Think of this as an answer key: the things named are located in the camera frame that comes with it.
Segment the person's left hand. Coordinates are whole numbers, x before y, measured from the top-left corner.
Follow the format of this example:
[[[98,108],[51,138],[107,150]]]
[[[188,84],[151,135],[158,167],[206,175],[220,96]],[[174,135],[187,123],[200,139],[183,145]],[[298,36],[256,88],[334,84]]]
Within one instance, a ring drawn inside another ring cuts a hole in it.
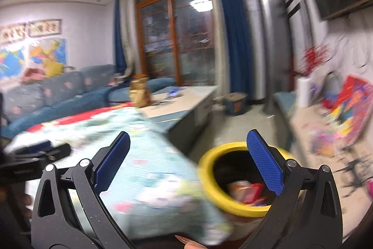
[[[197,243],[194,240],[179,235],[176,235],[175,237],[177,240],[184,244],[184,249],[207,249],[206,246]]]

